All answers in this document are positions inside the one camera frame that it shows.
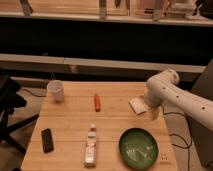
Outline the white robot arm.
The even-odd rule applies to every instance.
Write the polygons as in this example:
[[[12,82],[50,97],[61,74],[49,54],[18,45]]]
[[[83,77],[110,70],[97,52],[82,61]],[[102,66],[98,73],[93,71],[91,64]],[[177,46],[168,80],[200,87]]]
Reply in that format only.
[[[164,100],[183,110],[191,118],[213,131],[213,101],[180,89],[178,73],[166,69],[146,82],[144,102],[149,107],[158,107]]]

